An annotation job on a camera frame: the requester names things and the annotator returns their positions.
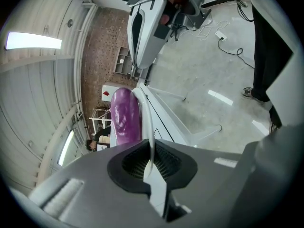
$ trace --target concrete floor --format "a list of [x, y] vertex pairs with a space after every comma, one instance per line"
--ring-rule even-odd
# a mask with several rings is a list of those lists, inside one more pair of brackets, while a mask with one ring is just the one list
[[[243, 11], [252, 18], [251, 4], [248, 4]], [[220, 51], [219, 38], [215, 35], [217, 22], [222, 21], [223, 26], [228, 22], [220, 30], [228, 38], [220, 41], [220, 47], [231, 53], [243, 48], [241, 57], [254, 67], [254, 23], [239, 16], [234, 2], [211, 9], [209, 26], [214, 28], [202, 31], [207, 34], [211, 29], [209, 35], [198, 38], [194, 35], [199, 31], [187, 31], [180, 33], [178, 42], [169, 40], [152, 68], [149, 86], [186, 96], [184, 102], [170, 98], [164, 101], [192, 133], [222, 125], [221, 132], [198, 147], [241, 153], [247, 143], [268, 134], [271, 104], [261, 105], [242, 97], [242, 89], [253, 85], [254, 70], [237, 56]]]

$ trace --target fluorescent light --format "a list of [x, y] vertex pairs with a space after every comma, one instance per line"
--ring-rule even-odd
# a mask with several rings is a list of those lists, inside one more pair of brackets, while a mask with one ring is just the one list
[[211, 96], [213, 96], [213, 97], [215, 97], [215, 98], [217, 98], [217, 99], [219, 99], [219, 100], [221, 100], [221, 101], [223, 101], [223, 102], [225, 102], [228, 105], [232, 105], [233, 104], [232, 100], [228, 99], [227, 97], [225, 97], [225, 96], [223, 96], [223, 95], [221, 95], [221, 94], [219, 94], [217, 92], [209, 90], [208, 94], [211, 95]]
[[65, 146], [63, 147], [63, 150], [61, 152], [61, 155], [60, 155], [60, 158], [59, 158], [59, 161], [58, 161], [58, 165], [62, 166], [63, 161], [65, 160], [65, 156], [66, 156], [66, 153], [67, 153], [68, 146], [70, 145], [70, 142], [71, 142], [73, 136], [74, 136], [74, 131], [72, 130], [72, 131], [70, 131], [70, 134], [67, 137]]
[[61, 48], [61, 40], [29, 33], [10, 32], [5, 49], [17, 48]]
[[253, 120], [252, 124], [265, 136], [269, 135], [269, 130], [263, 124]]

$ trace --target purple bag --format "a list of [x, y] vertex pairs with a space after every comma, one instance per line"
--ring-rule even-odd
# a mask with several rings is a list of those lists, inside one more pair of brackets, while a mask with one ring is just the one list
[[118, 89], [111, 100], [112, 124], [117, 144], [142, 139], [142, 128], [137, 98], [127, 88]]

